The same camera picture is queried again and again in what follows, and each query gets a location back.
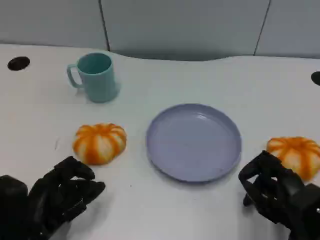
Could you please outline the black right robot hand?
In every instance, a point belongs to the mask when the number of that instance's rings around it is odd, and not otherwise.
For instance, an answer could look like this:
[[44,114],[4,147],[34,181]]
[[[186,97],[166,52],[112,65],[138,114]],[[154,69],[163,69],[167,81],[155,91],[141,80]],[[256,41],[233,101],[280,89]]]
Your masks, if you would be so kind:
[[238,179],[246,191],[245,207],[253,205],[271,222],[293,229],[290,198],[305,187],[297,173],[285,168],[279,158],[263,150],[242,168]]

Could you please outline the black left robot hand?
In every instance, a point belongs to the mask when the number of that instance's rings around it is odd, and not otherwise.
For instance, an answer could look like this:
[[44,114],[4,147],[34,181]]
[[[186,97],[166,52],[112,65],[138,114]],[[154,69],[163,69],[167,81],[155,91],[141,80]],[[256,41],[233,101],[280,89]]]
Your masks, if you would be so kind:
[[38,179],[28,194],[28,239],[48,240],[82,214],[106,188],[94,171],[69,156]]

